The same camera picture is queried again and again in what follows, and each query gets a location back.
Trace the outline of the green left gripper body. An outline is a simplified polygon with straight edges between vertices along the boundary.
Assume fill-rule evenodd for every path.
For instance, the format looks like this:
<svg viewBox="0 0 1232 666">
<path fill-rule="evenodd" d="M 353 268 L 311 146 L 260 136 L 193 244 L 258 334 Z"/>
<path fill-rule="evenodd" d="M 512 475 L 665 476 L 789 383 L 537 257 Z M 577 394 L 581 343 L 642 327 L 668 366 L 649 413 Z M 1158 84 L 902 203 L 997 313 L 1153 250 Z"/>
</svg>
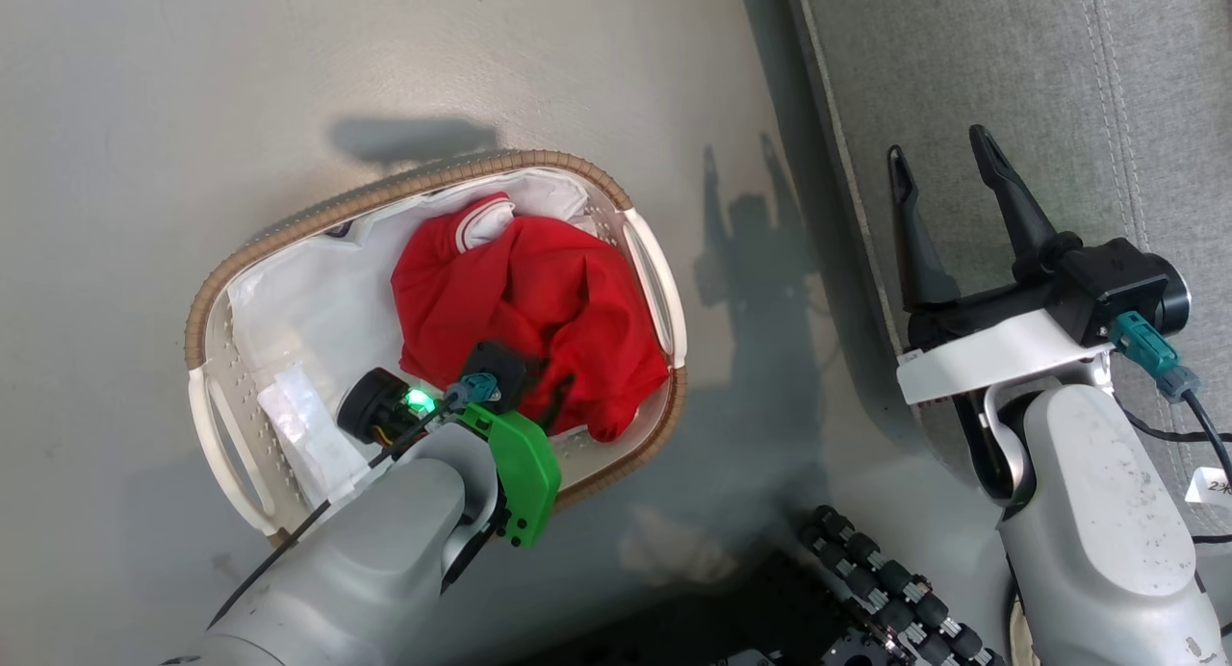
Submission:
<svg viewBox="0 0 1232 666">
<path fill-rule="evenodd" d="M 479 404 L 469 404 L 461 422 L 487 442 L 496 465 L 498 536 L 515 547 L 535 547 L 549 524 L 562 483 L 549 438 L 524 412 L 492 412 Z"/>
</svg>

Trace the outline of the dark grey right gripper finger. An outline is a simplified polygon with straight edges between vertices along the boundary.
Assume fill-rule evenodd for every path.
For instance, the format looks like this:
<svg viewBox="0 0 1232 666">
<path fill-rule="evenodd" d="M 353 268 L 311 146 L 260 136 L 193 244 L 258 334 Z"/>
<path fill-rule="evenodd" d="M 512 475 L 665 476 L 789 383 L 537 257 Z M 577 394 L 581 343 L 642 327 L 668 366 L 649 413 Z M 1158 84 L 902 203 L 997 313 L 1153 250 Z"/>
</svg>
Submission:
<svg viewBox="0 0 1232 666">
<path fill-rule="evenodd" d="M 986 126 L 970 126 L 968 135 L 982 182 L 995 195 L 1011 240 L 1011 275 L 1019 284 L 1042 284 L 1066 254 L 1083 246 L 1082 238 L 1053 227 Z"/>
<path fill-rule="evenodd" d="M 887 151 L 899 293 L 906 311 L 926 311 L 958 302 L 958 281 L 942 268 L 940 254 L 922 218 L 919 188 L 902 146 Z"/>
</svg>

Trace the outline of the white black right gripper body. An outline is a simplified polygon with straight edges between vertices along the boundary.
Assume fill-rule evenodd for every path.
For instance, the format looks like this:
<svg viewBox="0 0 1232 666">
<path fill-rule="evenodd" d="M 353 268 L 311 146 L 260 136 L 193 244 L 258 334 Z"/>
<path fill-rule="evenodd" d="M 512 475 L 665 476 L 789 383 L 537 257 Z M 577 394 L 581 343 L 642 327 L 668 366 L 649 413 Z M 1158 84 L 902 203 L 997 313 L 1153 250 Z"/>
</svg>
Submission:
<svg viewBox="0 0 1232 666">
<path fill-rule="evenodd" d="M 941 401 L 1040 375 L 1112 393 L 1110 345 L 1080 346 L 1046 310 L 1052 286 L 1002 286 L 908 311 L 897 382 L 907 404 Z"/>
</svg>

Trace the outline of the grey fabric sofa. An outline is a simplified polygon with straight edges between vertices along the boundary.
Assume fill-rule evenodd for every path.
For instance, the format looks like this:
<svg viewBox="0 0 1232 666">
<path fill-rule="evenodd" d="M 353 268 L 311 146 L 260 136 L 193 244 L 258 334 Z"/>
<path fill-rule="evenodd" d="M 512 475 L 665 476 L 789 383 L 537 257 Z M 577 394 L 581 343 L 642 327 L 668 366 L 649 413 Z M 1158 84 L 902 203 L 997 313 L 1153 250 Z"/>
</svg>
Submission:
<svg viewBox="0 0 1232 666">
<path fill-rule="evenodd" d="M 890 146 L 961 292 L 1011 283 L 968 140 L 986 126 L 1061 231 L 1126 238 L 1183 275 L 1173 345 L 1232 435 L 1232 0 L 798 0 L 798 23 L 893 353 Z"/>
</svg>

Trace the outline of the black omni wheel rollers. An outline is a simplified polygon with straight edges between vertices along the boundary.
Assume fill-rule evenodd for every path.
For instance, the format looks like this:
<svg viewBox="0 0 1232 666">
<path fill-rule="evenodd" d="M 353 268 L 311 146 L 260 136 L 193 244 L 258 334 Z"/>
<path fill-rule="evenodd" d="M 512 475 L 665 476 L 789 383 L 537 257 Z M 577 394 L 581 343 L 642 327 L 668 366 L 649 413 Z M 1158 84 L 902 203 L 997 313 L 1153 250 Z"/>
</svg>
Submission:
<svg viewBox="0 0 1232 666">
<path fill-rule="evenodd" d="M 846 604 L 890 657 L 908 666 L 1009 666 L 978 632 L 951 616 L 929 579 L 890 559 L 832 505 L 814 508 L 797 538 L 844 584 Z"/>
</svg>

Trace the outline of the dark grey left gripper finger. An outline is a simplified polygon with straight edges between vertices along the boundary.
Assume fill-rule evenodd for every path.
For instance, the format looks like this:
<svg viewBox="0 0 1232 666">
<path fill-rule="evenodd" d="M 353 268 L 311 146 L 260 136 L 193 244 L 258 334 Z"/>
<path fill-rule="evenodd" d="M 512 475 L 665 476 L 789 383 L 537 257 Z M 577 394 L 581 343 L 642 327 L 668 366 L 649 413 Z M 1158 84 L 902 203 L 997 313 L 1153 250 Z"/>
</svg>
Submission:
<svg viewBox="0 0 1232 666">
<path fill-rule="evenodd" d="M 554 435 L 557 422 L 577 382 L 577 373 L 552 372 L 549 363 L 529 359 L 527 378 L 527 416 L 545 435 Z"/>
</svg>

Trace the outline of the red shirt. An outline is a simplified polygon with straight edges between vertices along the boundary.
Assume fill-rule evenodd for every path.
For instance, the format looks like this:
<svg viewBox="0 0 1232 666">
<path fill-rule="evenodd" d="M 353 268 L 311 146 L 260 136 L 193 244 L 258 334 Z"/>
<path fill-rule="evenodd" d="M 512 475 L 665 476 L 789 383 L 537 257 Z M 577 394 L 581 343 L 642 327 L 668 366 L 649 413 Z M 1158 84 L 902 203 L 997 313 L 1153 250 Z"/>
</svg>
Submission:
<svg viewBox="0 0 1232 666">
<path fill-rule="evenodd" d="M 516 215 L 505 192 L 414 233 L 391 276 L 400 371 L 446 387 L 483 341 L 573 371 L 557 432 L 616 441 L 668 364 L 620 250 L 569 222 Z"/>
</svg>

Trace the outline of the white laundry basket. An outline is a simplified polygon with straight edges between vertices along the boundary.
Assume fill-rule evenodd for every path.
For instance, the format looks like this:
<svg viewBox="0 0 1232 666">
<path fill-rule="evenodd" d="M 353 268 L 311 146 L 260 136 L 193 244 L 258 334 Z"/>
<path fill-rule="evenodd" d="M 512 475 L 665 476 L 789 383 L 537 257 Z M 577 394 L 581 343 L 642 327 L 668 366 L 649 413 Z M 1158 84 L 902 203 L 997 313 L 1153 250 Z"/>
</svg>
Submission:
<svg viewBox="0 0 1232 666">
<path fill-rule="evenodd" d="M 626 190 L 602 167 L 559 150 L 488 150 L 444 159 L 326 198 L 264 229 L 212 271 L 193 298 L 184 341 L 193 428 L 221 491 L 246 524 L 270 543 L 283 540 L 312 507 L 294 480 L 274 423 L 257 403 L 251 373 L 233 343 L 229 286 L 244 271 L 294 243 L 314 235 L 346 236 L 354 219 L 391 206 L 398 197 L 531 167 L 580 180 L 589 195 L 584 214 L 598 227 L 598 238 L 615 245 L 639 279 L 669 369 L 665 384 L 641 404 L 630 428 L 612 444 L 588 444 L 582 435 L 559 441 L 564 480 L 557 499 L 558 511 L 582 504 L 628 476 L 671 438 L 687 393 L 686 323 L 678 286 L 655 231 L 634 209 Z"/>
</svg>

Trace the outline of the clear plastic bag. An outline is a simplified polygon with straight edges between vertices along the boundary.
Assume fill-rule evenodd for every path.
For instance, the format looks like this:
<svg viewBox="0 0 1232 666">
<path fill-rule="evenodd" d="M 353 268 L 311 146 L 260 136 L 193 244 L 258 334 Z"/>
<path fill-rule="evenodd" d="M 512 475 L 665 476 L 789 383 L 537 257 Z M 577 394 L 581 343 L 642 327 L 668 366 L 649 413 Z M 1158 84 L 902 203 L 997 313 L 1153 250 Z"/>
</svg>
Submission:
<svg viewBox="0 0 1232 666">
<path fill-rule="evenodd" d="M 257 403 L 274 423 L 283 455 L 310 507 L 338 504 L 356 490 L 367 459 L 334 423 L 301 364 L 278 372 Z"/>
</svg>

